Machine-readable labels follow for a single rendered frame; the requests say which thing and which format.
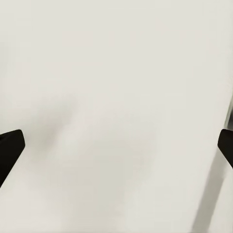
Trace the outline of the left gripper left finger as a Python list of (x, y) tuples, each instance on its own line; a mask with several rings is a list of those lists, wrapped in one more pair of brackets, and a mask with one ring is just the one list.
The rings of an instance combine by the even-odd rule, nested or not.
[(21, 129), (0, 134), (0, 187), (25, 149)]

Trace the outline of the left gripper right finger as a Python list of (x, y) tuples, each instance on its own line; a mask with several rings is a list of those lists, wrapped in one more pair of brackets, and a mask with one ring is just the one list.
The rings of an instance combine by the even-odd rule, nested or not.
[(218, 138), (218, 148), (233, 168), (233, 131), (221, 130)]

